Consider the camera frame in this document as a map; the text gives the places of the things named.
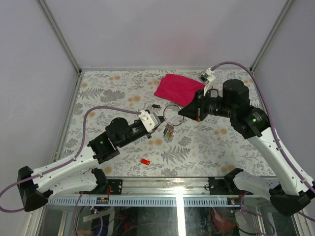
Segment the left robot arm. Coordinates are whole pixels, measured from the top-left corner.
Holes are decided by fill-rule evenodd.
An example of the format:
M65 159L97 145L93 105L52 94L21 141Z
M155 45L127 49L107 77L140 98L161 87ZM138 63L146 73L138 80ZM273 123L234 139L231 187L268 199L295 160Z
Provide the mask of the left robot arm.
M164 118L154 113L132 124L124 118L115 118L102 134L81 148L78 155L36 169L20 168L17 180L23 210L34 211L50 199L72 192L104 193L108 181L97 166L118 156L120 148L144 136L150 138L163 122Z

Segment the red key tag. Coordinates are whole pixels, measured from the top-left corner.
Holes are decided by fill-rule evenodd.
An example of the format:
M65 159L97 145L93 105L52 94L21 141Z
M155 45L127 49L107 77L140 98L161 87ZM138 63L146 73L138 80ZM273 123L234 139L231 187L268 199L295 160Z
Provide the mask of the red key tag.
M146 159L141 159L140 162L144 165L150 165L150 161Z

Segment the large metal keyring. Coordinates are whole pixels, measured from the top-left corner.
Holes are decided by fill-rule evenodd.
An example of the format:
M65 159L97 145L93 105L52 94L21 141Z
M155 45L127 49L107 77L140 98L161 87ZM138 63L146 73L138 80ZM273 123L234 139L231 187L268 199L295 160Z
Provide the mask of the large metal keyring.
M179 126L184 123L185 117L179 115L179 111L181 109L182 107L176 104L166 106L163 110L163 117L165 122L171 126Z

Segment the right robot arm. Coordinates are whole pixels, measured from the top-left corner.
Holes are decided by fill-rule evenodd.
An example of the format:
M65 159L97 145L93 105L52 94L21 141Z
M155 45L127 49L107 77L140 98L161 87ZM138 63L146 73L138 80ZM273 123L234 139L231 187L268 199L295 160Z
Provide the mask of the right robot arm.
M222 96L212 97L202 89L196 91L193 100L178 114L195 121L202 121L207 115L229 118L234 130L259 151L278 179L267 180L237 168L224 177L228 193L243 190L259 195L284 216L292 216L314 199L314 193L306 186L314 184L314 179L305 172L300 178L285 161L284 145L273 136L266 113L250 104L249 89L242 81L225 81Z

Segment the bunch of tagged keys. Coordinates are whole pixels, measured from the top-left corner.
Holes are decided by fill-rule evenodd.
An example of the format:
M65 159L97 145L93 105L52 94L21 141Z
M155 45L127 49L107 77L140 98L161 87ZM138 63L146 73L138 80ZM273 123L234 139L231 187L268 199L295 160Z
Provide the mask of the bunch of tagged keys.
M173 125L170 125L170 124L167 124L165 126L165 129L163 131L163 136L165 138L171 138L173 136L173 132L174 132L174 126Z

